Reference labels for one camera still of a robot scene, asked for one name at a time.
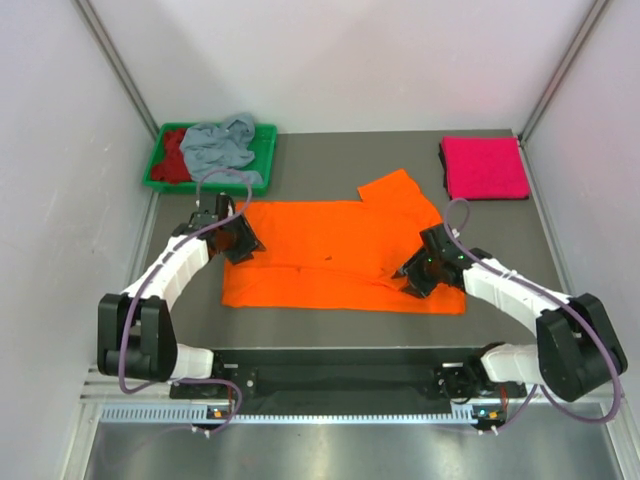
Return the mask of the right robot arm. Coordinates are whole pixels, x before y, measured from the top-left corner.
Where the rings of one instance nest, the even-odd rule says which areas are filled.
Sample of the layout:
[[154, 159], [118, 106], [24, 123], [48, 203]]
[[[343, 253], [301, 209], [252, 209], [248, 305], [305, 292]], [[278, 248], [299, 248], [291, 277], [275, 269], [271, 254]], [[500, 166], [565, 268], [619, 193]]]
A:
[[623, 374], [626, 355], [604, 304], [594, 295], [570, 296], [546, 289], [508, 269], [482, 249], [469, 251], [437, 224], [420, 234], [421, 247], [395, 277], [403, 292], [419, 299], [452, 287], [519, 322], [535, 337], [528, 345], [494, 342], [469, 360], [466, 380], [487, 396], [502, 383], [541, 385], [573, 402]]

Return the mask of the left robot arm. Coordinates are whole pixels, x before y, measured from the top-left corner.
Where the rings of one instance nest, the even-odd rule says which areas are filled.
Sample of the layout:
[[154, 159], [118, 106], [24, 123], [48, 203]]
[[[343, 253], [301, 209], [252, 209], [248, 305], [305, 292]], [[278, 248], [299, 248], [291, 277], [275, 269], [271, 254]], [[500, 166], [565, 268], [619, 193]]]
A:
[[156, 383], [186, 381], [205, 396], [226, 387], [225, 370], [205, 348], [180, 344], [171, 310], [191, 280], [216, 256], [237, 265], [264, 249], [244, 210], [226, 193], [196, 201], [144, 274], [98, 304], [97, 367], [132, 395]]

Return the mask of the orange t shirt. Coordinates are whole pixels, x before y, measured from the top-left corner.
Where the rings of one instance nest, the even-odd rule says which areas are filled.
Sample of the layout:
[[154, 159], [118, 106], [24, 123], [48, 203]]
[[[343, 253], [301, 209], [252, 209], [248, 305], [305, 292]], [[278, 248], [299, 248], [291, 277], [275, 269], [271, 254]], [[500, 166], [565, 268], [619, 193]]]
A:
[[438, 209], [399, 169], [358, 189], [356, 200], [254, 201], [246, 218], [264, 245], [253, 259], [227, 263], [221, 302], [233, 308], [347, 309], [461, 315], [459, 290], [439, 286], [425, 299], [396, 277], [441, 221]]

